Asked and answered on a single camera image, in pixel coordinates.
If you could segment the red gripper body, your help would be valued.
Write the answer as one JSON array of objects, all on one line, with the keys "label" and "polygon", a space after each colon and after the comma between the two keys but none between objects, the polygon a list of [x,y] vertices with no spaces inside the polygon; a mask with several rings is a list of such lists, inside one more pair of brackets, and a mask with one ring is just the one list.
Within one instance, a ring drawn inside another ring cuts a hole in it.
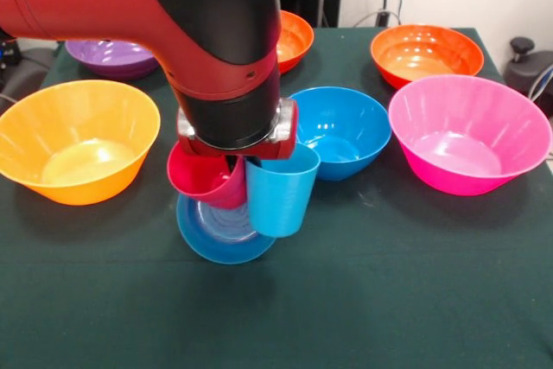
[{"label": "red gripper body", "polygon": [[280,98],[274,128],[268,136],[253,146],[223,150],[203,143],[196,135],[182,109],[177,112],[178,142],[192,156],[255,156],[262,160],[289,159],[296,146],[299,109],[293,99]]}]

